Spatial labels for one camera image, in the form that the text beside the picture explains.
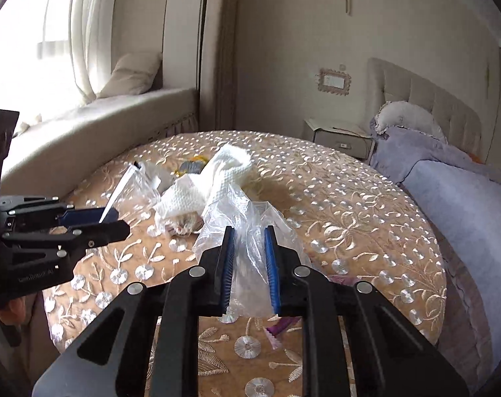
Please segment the gray object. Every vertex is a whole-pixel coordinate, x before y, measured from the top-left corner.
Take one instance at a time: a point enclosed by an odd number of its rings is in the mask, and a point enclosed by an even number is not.
[[[140,294],[144,290],[141,283],[134,282],[127,287],[127,292],[131,295]]]
[[[179,167],[179,173],[195,173],[198,175],[205,166],[206,163],[203,161],[185,161]]]
[[[306,119],[302,139],[369,160],[374,140],[354,124],[339,120]]]
[[[201,266],[195,266],[189,270],[189,275],[191,277],[201,277],[205,273],[206,273],[206,270],[204,269],[204,267],[201,267]]]
[[[359,282],[357,284],[357,291],[362,293],[362,294],[369,294],[371,293],[371,285],[368,282]]]
[[[311,273],[309,267],[299,266],[294,269],[294,274],[298,277],[308,277],[309,273]]]

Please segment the decorative frame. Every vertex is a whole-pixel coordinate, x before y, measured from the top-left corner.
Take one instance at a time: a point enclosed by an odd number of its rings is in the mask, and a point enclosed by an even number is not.
[[[337,78],[344,79],[344,87],[337,88],[337,87],[325,85],[324,78],[326,76],[334,76]],[[330,70],[329,68],[321,68],[320,69],[320,74],[318,76],[318,91],[330,92],[331,94],[337,94],[337,95],[348,95],[349,94],[349,87],[350,87],[351,83],[352,83],[352,77],[344,71]]]

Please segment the window seat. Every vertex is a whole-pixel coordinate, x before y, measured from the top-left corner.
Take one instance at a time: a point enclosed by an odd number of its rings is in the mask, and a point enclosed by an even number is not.
[[[128,149],[196,131],[196,109],[195,89],[161,89],[98,99],[30,127],[12,140],[1,195],[63,197]]]

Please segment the lavender blanket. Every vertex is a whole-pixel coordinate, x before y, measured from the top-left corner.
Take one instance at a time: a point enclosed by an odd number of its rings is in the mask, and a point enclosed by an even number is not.
[[[370,165],[403,186],[452,246],[484,303],[493,365],[501,360],[501,184],[499,174],[428,135],[390,127],[374,134]]]
[[[500,181],[501,174],[486,165],[477,164],[460,149],[412,129],[388,127],[378,135],[372,129],[377,147],[370,165],[394,183],[405,180],[418,161],[439,161],[472,171],[493,181]]]

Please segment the cushion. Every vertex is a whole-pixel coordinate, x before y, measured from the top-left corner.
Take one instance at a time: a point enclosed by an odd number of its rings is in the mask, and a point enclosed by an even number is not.
[[[383,134],[392,126],[415,129],[447,143],[434,116],[428,110],[409,102],[387,102],[375,115],[375,131],[378,134]]]
[[[98,98],[117,95],[138,95],[146,92],[157,74],[161,52],[135,52],[125,54],[116,63],[111,79],[96,94]]]
[[[195,89],[94,100],[13,139],[2,195],[63,197],[103,163],[149,139],[196,131]]]

